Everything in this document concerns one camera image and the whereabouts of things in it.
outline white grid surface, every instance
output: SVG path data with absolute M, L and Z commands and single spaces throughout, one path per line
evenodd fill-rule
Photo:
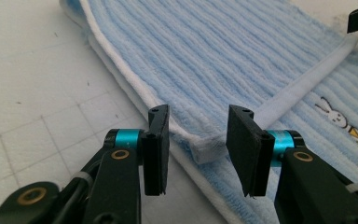
M 341 31 L 358 7 L 295 2 Z M 58 0 L 0 0 L 0 203 L 35 181 L 63 187 L 110 129 L 145 127 Z M 225 223 L 173 159 L 167 195 L 142 203 L 143 223 Z

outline fabric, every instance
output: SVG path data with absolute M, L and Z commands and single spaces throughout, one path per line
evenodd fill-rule
M 358 52 L 324 70 L 326 77 L 309 92 L 288 88 L 348 39 L 287 1 L 61 4 L 96 39 L 105 63 L 118 68 L 142 104 L 171 106 L 172 139 L 185 155 L 176 159 L 196 168 L 196 183 L 207 181 L 213 190 L 201 189 L 228 222 L 278 223 L 273 200 L 280 173 L 271 170 L 266 197 L 243 197 L 222 135 L 228 105 L 273 114 L 274 96 L 297 95 L 292 104 L 277 105 L 283 114 L 268 128 L 297 130 L 312 151 L 358 183 L 358 137 L 347 130 L 358 130 Z M 210 152 L 198 154 L 203 148 Z

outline light blue towel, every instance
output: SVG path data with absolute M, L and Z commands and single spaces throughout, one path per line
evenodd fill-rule
M 298 94 L 293 107 L 278 104 L 287 112 L 268 127 L 297 130 L 311 150 L 358 183 L 358 52 L 332 72 L 324 69 L 328 76 L 309 93 L 288 88 L 352 40 L 284 0 L 80 2 L 61 0 L 143 103 L 171 106 L 172 139 L 186 155 L 176 159 L 190 161 L 213 187 L 218 195 L 200 186 L 228 222 L 277 223 L 280 172 L 270 173 L 267 197 L 243 197 L 222 135 L 228 105 L 273 114 L 274 96 Z M 338 111 L 346 127 L 335 124 Z

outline cartoon bunny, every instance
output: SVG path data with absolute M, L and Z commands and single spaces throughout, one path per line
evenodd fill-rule
M 319 110 L 319 112 L 326 115 L 328 119 L 330 119 L 338 127 L 345 129 L 358 143 L 358 129 L 351 126 L 345 116 L 342 115 L 339 111 L 333 109 L 330 103 L 324 97 L 321 97 L 321 100 L 321 103 L 316 105 L 316 108 Z

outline towel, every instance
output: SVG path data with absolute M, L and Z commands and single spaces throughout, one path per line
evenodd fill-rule
M 353 37 L 285 0 L 61 5 L 106 66 L 114 64 L 130 84 L 136 105 L 171 106 L 171 137 L 181 148 L 172 154 L 229 223 L 279 222 L 273 201 L 280 169 L 271 170 L 266 197 L 243 197 L 224 144 L 228 105 L 267 117 L 279 111 L 263 128 L 297 130 L 312 151 L 358 183 Z M 288 95 L 295 97 L 280 104 Z

